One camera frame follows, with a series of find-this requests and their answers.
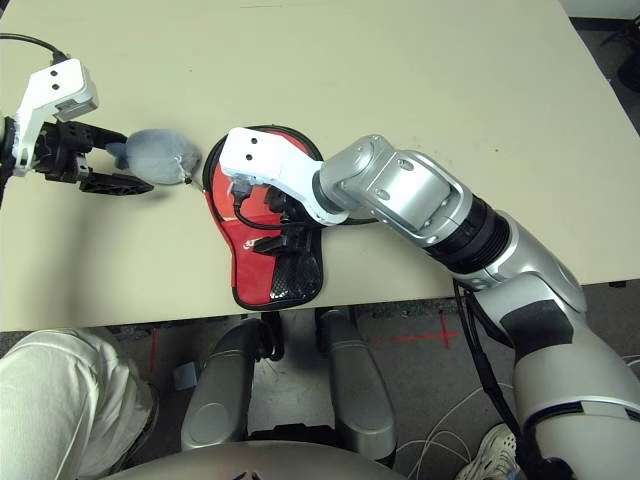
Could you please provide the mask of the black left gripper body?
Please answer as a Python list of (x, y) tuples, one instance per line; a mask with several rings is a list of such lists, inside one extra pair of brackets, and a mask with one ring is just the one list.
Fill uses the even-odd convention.
[(92, 169), (86, 155), (94, 147), (91, 127), (83, 123), (45, 123), (37, 140), (37, 172), (48, 181), (77, 183)]

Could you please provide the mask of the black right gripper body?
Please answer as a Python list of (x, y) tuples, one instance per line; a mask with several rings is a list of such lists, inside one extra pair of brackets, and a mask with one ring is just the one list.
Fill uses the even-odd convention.
[(271, 186), (267, 190), (267, 206), (272, 213), (279, 215), (283, 235), (299, 240), (305, 249), (319, 247), (320, 225), (313, 221), (298, 200)]

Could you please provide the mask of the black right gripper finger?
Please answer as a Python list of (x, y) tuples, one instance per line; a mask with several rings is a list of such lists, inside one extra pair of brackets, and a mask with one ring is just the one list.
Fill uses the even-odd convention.
[(298, 251), (296, 237), (263, 237), (255, 241), (258, 254), (292, 254)]

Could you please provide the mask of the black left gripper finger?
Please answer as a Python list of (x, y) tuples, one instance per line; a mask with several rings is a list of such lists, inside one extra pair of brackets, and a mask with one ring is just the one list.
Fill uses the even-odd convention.
[(127, 137), (119, 132), (88, 125), (76, 124), (76, 132), (81, 141), (90, 146), (107, 146), (109, 144), (125, 144)]
[(151, 192), (154, 186), (130, 175), (92, 172), (79, 181), (82, 192), (109, 196), (131, 196)]

